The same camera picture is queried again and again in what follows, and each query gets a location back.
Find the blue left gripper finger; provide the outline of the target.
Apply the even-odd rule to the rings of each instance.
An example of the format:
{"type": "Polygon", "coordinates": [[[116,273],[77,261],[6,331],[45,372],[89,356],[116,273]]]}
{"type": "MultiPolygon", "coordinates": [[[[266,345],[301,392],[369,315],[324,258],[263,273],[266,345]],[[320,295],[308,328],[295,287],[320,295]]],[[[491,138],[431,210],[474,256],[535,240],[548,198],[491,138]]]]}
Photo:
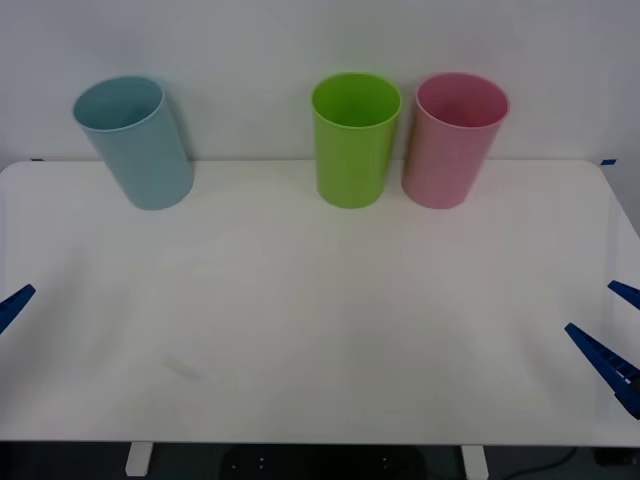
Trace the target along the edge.
{"type": "Polygon", "coordinates": [[[0,333],[16,319],[35,294],[36,289],[27,284],[0,303],[0,333]]]}

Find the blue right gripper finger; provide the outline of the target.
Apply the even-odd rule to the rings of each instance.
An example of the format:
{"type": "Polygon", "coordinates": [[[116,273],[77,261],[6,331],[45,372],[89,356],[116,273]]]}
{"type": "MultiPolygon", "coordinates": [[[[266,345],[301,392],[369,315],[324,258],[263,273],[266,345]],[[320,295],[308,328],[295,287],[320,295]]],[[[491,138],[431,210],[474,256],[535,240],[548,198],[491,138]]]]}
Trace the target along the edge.
{"type": "Polygon", "coordinates": [[[631,287],[627,284],[621,283],[619,281],[611,281],[607,288],[614,292],[616,295],[620,296],[622,299],[630,303],[637,310],[640,309],[640,290],[634,287],[631,287]]]}
{"type": "Polygon", "coordinates": [[[615,398],[636,420],[639,419],[639,369],[573,323],[564,330],[598,374],[612,389],[615,398]]]}

